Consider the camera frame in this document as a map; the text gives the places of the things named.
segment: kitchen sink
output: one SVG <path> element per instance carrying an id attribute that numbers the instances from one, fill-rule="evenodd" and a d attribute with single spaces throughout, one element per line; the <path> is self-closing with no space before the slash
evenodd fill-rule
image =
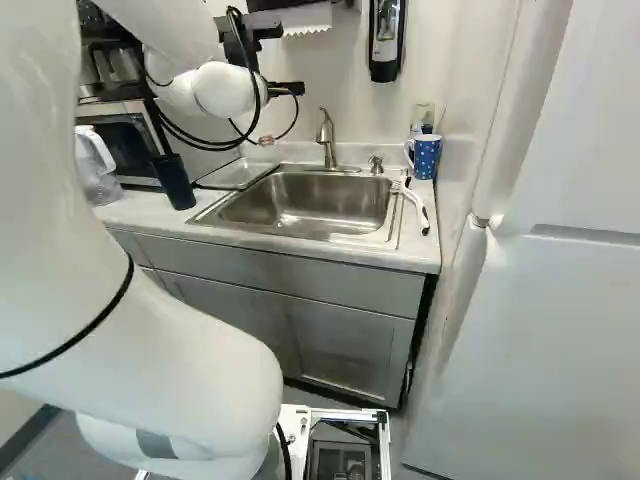
<path id="1" fill-rule="evenodd" d="M 334 243 L 387 244 L 395 237 L 395 248 L 399 200 L 391 187 L 385 176 L 283 165 L 189 223 Z"/>

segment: wall-mounted soap dispenser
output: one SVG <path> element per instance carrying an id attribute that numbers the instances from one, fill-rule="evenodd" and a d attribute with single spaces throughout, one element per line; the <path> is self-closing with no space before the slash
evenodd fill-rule
<path id="1" fill-rule="evenodd" d="M 393 82 L 402 67 L 407 0 L 370 0 L 369 70 L 371 81 Z"/>

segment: blue polka dot mug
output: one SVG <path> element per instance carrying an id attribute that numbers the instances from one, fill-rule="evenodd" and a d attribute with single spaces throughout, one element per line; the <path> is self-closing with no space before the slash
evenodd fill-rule
<path id="1" fill-rule="evenodd" d="M 441 142 L 442 135 L 429 133 L 416 135 L 404 144 L 405 156 L 418 180 L 431 180 L 435 176 L 436 160 Z M 413 151 L 413 161 L 410 155 L 411 150 Z"/>

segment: countertop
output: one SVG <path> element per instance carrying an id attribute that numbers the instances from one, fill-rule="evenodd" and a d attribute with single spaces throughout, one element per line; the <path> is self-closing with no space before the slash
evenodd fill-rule
<path id="1" fill-rule="evenodd" d="M 427 236 L 422 236 L 415 207 L 405 200 L 396 250 L 332 244 L 186 223 L 195 214 L 229 194 L 221 190 L 196 189 L 196 206 L 183 211 L 174 210 L 164 193 L 125 190 L 121 200 L 95 207 L 94 212 L 105 225 L 131 232 L 421 274 L 438 274 L 441 260 L 433 182 L 414 179 L 411 189 L 425 203 L 431 230 Z"/>

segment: microwave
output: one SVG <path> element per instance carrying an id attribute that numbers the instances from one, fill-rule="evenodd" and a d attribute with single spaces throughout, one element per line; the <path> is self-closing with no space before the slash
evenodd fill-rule
<path id="1" fill-rule="evenodd" d="M 115 160 L 115 175 L 120 183 L 160 187 L 151 159 L 165 152 L 143 100 L 103 102 L 96 97 L 83 99 L 76 110 L 76 125 L 91 125 L 102 137 Z M 202 152 L 171 137 L 169 142 L 182 157 L 191 183 L 239 156 L 237 151 L 222 152 L 222 155 Z"/>

